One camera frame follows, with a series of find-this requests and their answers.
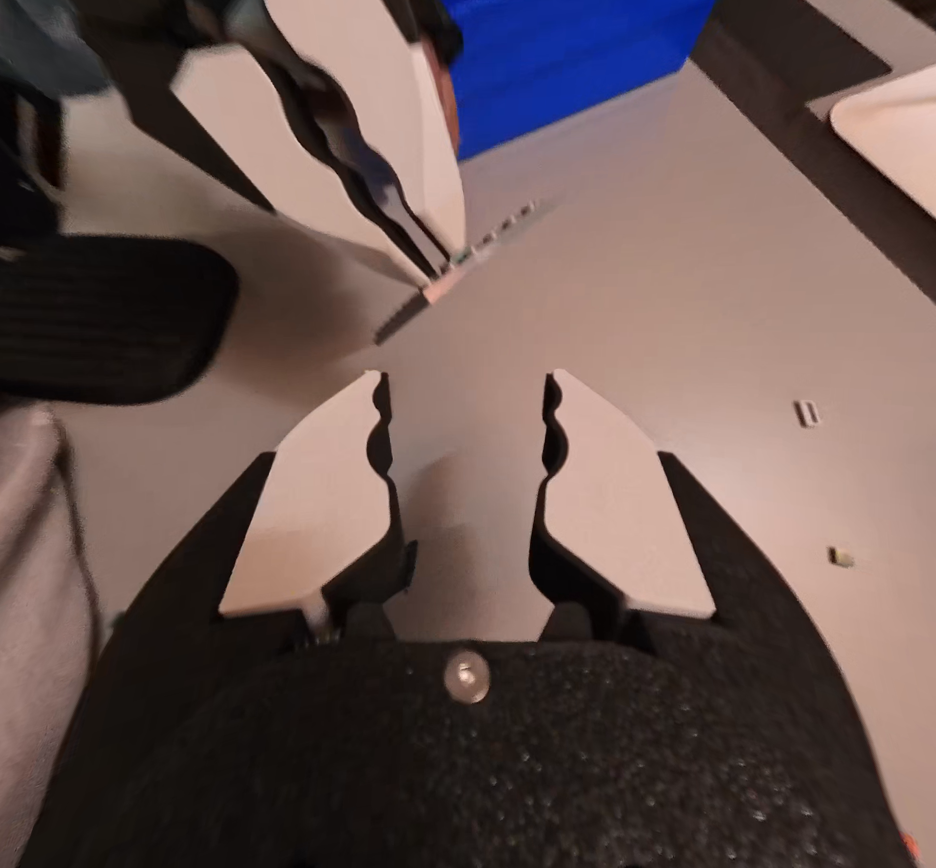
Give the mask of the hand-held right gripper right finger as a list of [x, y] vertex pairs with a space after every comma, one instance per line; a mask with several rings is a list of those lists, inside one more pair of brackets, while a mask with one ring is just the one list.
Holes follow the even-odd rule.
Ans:
[[565, 369], [546, 376], [529, 571], [552, 604], [709, 620], [714, 598], [654, 442]]

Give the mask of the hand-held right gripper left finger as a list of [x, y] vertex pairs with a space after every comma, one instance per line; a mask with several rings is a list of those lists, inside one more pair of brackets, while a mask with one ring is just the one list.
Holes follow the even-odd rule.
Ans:
[[281, 441], [223, 617], [297, 610], [309, 624], [343, 624], [355, 605], [382, 605], [408, 587], [415, 547], [390, 476], [391, 419], [390, 378], [367, 370]]

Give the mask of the grey lego baseplate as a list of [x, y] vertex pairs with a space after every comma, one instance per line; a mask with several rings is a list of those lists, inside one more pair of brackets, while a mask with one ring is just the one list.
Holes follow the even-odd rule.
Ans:
[[531, 230], [535, 222], [543, 219], [554, 205], [554, 202], [548, 200], [529, 201], [474, 243], [455, 251], [448, 258], [440, 276], [418, 288], [376, 331], [374, 343], [378, 346], [385, 344], [418, 315], [437, 305], [474, 271]]

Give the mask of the person's left forearm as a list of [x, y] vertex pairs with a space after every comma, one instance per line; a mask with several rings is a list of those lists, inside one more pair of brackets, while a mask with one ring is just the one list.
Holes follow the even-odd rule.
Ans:
[[1, 0], [1, 75], [53, 101], [99, 95], [111, 86], [79, 34], [69, 0]]

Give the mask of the person's left hand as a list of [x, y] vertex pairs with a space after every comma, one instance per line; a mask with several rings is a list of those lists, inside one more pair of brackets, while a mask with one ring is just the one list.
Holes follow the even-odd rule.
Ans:
[[457, 100], [449, 68], [443, 64], [435, 46], [429, 38], [423, 37], [421, 45], [432, 73], [439, 102], [443, 111], [452, 149], [457, 157], [461, 146], [461, 126]]

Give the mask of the blue plastic bin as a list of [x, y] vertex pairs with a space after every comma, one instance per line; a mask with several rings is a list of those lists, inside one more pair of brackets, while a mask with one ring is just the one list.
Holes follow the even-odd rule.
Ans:
[[462, 160], [677, 72], [717, 2], [441, 1], [464, 41]]

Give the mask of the black wrist rest pad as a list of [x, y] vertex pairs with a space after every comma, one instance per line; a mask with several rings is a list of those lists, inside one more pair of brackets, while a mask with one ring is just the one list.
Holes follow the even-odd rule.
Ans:
[[215, 359], [239, 294], [228, 261], [185, 240], [3, 241], [2, 394], [98, 406], [180, 394]]

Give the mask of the white stand base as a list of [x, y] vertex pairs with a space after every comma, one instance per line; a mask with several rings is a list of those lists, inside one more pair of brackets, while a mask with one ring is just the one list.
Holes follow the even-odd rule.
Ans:
[[838, 100], [829, 121], [841, 140], [934, 217], [934, 65]]

